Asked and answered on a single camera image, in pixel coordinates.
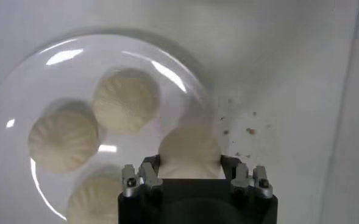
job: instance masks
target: xiaolongbao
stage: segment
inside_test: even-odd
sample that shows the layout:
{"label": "xiaolongbao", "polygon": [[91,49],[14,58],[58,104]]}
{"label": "xiaolongbao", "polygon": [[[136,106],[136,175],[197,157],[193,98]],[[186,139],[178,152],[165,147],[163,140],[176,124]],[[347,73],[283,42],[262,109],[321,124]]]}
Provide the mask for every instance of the xiaolongbao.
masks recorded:
{"label": "xiaolongbao", "polygon": [[36,121],[28,145],[30,157],[40,167],[55,173],[70,172],[96,153],[98,130],[81,114],[54,113]]}
{"label": "xiaolongbao", "polygon": [[180,127],[169,133],[159,147],[161,178],[219,176],[221,151],[217,140],[203,127]]}
{"label": "xiaolongbao", "polygon": [[129,134],[138,132],[154,117],[157,100],[146,76],[141,71],[125,69],[100,82],[93,111],[101,125]]}
{"label": "xiaolongbao", "polygon": [[117,198],[121,192],[119,181],[107,177],[87,180],[69,198],[68,223],[118,223]]}

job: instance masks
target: crumb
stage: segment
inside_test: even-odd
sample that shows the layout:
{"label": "crumb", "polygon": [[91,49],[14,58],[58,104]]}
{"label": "crumb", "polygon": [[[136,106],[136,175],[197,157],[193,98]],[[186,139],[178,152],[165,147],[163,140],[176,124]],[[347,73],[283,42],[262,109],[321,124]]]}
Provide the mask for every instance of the crumb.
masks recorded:
{"label": "crumb", "polygon": [[251,129],[251,128],[247,128],[246,132],[248,132],[250,135],[254,135],[256,134],[256,130],[255,129]]}

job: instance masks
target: dumpling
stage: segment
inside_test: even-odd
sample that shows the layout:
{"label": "dumpling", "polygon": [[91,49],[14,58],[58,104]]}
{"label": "dumpling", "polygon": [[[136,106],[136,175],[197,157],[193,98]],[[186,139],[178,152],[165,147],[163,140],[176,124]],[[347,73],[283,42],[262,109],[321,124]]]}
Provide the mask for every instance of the dumpling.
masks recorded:
{"label": "dumpling", "polygon": [[217,178],[221,151],[212,133],[203,127],[180,127],[159,147],[160,178]]}
{"label": "dumpling", "polygon": [[101,125],[129,134],[138,132],[154,117],[157,100],[146,76],[141,71],[125,69],[100,82],[93,111]]}
{"label": "dumpling", "polygon": [[121,192],[119,181],[107,177],[87,180],[69,198],[68,223],[118,223],[117,198]]}
{"label": "dumpling", "polygon": [[98,150],[98,129],[81,114],[58,112],[36,121],[28,145],[30,157],[40,167],[55,173],[70,172]]}

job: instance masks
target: white table surface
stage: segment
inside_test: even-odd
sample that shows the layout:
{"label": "white table surface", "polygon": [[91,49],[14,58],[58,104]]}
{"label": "white table surface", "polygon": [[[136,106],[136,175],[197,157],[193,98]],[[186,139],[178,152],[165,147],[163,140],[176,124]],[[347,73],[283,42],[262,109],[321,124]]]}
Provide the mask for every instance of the white table surface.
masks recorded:
{"label": "white table surface", "polygon": [[349,0],[0,0],[0,83],[65,37],[150,41],[199,74],[224,152],[266,166],[279,223],[318,223],[356,13]]}

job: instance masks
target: screw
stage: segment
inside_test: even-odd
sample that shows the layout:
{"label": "screw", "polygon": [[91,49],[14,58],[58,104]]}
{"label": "screw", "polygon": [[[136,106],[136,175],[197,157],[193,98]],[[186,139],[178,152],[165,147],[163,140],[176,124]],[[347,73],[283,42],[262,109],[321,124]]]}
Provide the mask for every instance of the screw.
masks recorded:
{"label": "screw", "polygon": [[136,184],[137,184],[137,181],[136,181],[136,179],[133,178],[133,177],[129,178],[129,179],[126,181],[126,186],[127,186],[127,187],[134,187],[134,186],[136,186]]}
{"label": "screw", "polygon": [[259,186],[261,187],[261,188],[268,188],[269,187],[269,181],[268,180],[266,180],[266,179],[260,179],[259,180]]}

